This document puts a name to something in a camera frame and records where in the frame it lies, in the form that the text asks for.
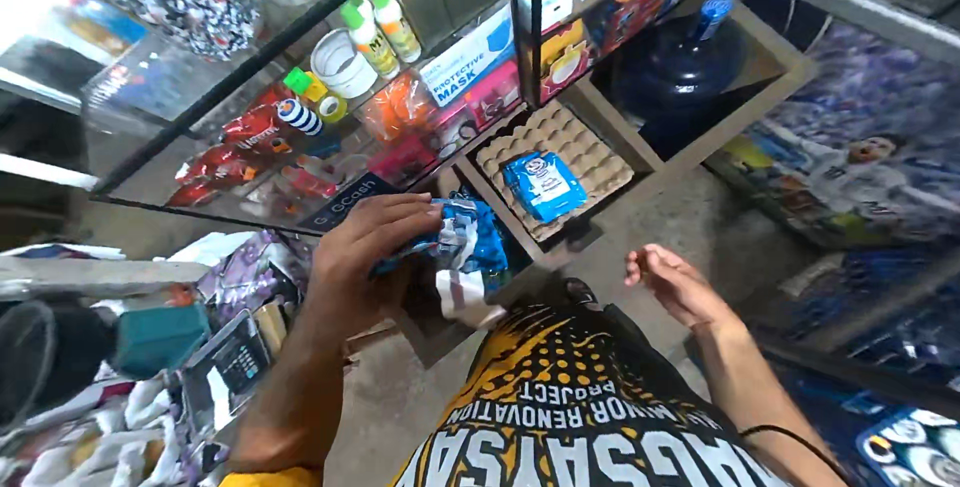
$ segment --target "white plastic container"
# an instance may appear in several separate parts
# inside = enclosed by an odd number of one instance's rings
[[[354,99],[377,83],[377,71],[354,50],[350,33],[343,28],[330,31],[310,54],[310,70],[343,99]]]
[[[397,0],[370,0],[373,2],[373,18],[383,30],[383,34],[390,41],[390,46],[396,55],[406,64],[413,64],[420,59],[424,49],[414,34],[403,9]]]

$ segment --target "blue bottle cap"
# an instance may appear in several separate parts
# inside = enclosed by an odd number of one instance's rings
[[[700,14],[711,20],[720,20],[734,8],[734,0],[706,0],[700,7]]]

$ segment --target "teal container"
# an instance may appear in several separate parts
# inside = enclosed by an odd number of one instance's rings
[[[201,305],[126,311],[116,323],[116,354],[110,365],[127,377],[151,379],[184,364],[210,338]]]

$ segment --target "poster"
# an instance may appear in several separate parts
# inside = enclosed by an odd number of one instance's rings
[[[820,73],[709,164],[831,248],[960,231],[960,69],[834,22]]]

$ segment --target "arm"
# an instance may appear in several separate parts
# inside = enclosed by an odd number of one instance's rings
[[[810,140],[799,137],[792,130],[774,121],[763,120],[761,123],[764,128],[776,135],[777,138],[791,146],[797,146],[799,149],[807,152],[810,156],[820,157],[827,154],[843,153],[843,151],[840,149],[834,149],[830,146],[811,142]]]
[[[230,465],[239,473],[301,467],[323,481],[340,425],[346,339],[372,326],[402,297],[401,272],[371,269],[414,237],[440,227],[429,195],[365,198],[323,236],[307,296],[270,375],[240,423]]]
[[[911,187],[910,185],[906,184],[894,187],[894,189],[916,201],[928,204],[934,208],[951,211],[953,213],[960,213],[960,205],[957,205],[953,201],[939,195],[928,193],[927,191],[922,191],[916,187]]]
[[[626,284],[641,281],[694,335],[702,349],[713,404],[738,432],[779,426],[833,456],[777,381],[747,326],[700,272],[670,250],[647,245],[627,256]],[[784,434],[759,432],[748,442],[768,466],[795,485],[845,485],[819,457]]]

